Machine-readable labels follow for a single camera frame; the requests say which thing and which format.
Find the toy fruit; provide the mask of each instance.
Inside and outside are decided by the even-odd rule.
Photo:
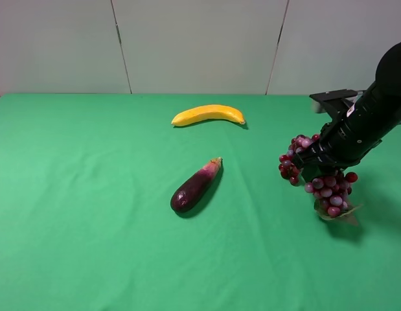
[[[209,119],[221,119],[245,124],[245,118],[242,112],[236,108],[223,105],[206,105],[179,113],[172,120],[172,125],[186,126]]]
[[[299,184],[301,170],[292,163],[292,159],[296,153],[306,150],[318,139],[319,134],[314,134],[312,138],[298,135],[291,140],[287,153],[279,157],[281,163],[278,165],[278,169],[282,178],[290,180],[294,186]],[[349,201],[352,184],[357,180],[358,175],[355,172],[348,172],[344,175],[341,169],[336,169],[331,175],[318,176],[311,182],[305,183],[304,190],[314,195],[314,209],[322,219],[341,218],[348,220],[349,215],[360,207],[360,205],[355,206]]]
[[[184,213],[191,210],[212,184],[222,165],[222,158],[211,159],[198,170],[173,194],[170,205],[175,212]]]

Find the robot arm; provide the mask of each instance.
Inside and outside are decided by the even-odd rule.
[[[303,168],[305,181],[357,165],[401,124],[401,42],[380,60],[371,86],[355,103],[349,100],[357,95],[347,89],[310,95],[332,121],[322,127],[318,141],[292,159]]]

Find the eggplant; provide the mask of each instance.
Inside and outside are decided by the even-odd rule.
[[[222,158],[211,159],[173,194],[170,205],[173,211],[185,213],[191,210],[206,193],[222,165]]]

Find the white wall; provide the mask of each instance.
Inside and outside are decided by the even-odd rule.
[[[286,0],[115,0],[133,93],[264,94]]]
[[[401,41],[401,0],[291,0],[269,93],[365,89]]]
[[[366,88],[401,0],[113,0],[134,93]],[[0,94],[129,93],[110,0],[0,0]]]
[[[0,94],[130,92],[109,0],[0,0]]]

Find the bunch of grapes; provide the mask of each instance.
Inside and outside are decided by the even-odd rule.
[[[281,162],[278,166],[279,172],[282,178],[290,180],[291,185],[296,186],[299,183],[299,170],[292,162],[292,158],[298,152],[302,152],[307,149],[314,141],[319,139],[319,135],[315,134],[311,138],[305,135],[298,135],[296,138],[291,140],[291,145],[288,148],[286,154],[282,154],[279,157]]]
[[[291,145],[286,154],[279,157],[281,162],[279,172],[282,178],[288,179],[291,185],[296,186],[299,183],[299,170],[292,162],[296,153],[307,149],[314,141],[319,139],[315,134],[311,138],[305,135],[298,135],[291,140]],[[332,176],[321,176],[314,178],[311,183],[305,184],[305,191],[312,193],[319,200],[321,208],[330,217],[335,218],[350,209],[348,205],[348,196],[352,192],[351,184],[356,182],[358,176],[354,172],[349,172],[344,176],[340,170],[336,170]]]
[[[349,211],[347,198],[352,192],[351,184],[358,179],[354,172],[344,176],[342,171],[337,170],[334,175],[314,178],[311,183],[305,184],[305,191],[312,193],[332,218]]]

